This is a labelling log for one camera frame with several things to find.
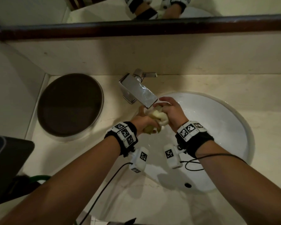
reflected hand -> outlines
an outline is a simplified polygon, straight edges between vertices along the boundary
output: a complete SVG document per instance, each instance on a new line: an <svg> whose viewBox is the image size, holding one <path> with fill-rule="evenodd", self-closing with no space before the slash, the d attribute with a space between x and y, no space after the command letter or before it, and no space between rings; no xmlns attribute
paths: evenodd
<svg viewBox="0 0 281 225"><path fill-rule="evenodd" d="M146 128L148 125L152 125L155 128L159 128L158 123L154 119L145 115L144 108L145 106L140 106L138 114L130 121L136 127L136 136L139 136L141 133L143 133L143 129Z"/></svg>
<svg viewBox="0 0 281 225"><path fill-rule="evenodd" d="M176 133L177 130L189 120L185 116L181 106L172 97L161 97L160 101L155 103L153 106L162 106L162 112L166 113L169 117L169 126Z"/></svg>

black circular plate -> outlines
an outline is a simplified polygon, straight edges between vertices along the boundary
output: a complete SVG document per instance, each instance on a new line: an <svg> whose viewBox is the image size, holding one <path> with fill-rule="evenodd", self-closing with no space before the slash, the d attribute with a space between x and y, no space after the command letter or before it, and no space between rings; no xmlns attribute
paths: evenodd
<svg viewBox="0 0 281 225"><path fill-rule="evenodd" d="M103 91L92 77L72 73L53 81L37 107L41 127L58 137L73 136L90 127L103 107Z"/></svg>

sink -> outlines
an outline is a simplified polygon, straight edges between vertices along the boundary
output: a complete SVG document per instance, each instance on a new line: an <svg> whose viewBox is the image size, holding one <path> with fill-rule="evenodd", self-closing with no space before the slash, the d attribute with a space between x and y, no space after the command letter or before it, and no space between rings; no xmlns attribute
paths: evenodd
<svg viewBox="0 0 281 225"><path fill-rule="evenodd" d="M173 97L181 105L186 117L202 124L216 143L248 164L251 163L255 148L254 136L246 120L234 108L205 94L171 93L164 96ZM163 187L184 192L207 192L216 188L204 170L188 171L185 165L177 169L168 167L163 147L169 143L177 145L175 134L168 125L158 134L142 134L138 139L135 147L143 146L150 151L146 175ZM183 161L192 159L184 153L180 157ZM189 163L187 168L198 170L202 166Z"/></svg>

chrome faucet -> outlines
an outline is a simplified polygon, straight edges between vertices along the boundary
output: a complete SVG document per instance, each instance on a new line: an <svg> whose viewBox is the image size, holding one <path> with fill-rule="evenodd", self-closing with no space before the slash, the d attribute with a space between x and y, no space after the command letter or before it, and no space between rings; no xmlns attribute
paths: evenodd
<svg viewBox="0 0 281 225"><path fill-rule="evenodd" d="M143 72L141 69L136 69L133 75L127 73L119 80L120 88L123 92L123 97L131 104L136 100L140 101L147 109L149 109L157 100L149 89L141 83L145 77L157 77L155 72Z"/></svg>

mirror frame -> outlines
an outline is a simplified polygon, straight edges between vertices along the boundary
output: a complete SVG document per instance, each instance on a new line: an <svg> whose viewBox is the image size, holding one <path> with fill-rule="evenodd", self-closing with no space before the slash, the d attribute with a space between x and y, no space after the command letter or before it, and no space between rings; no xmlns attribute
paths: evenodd
<svg viewBox="0 0 281 225"><path fill-rule="evenodd" d="M0 41L261 31L281 31L281 14L0 26Z"/></svg>

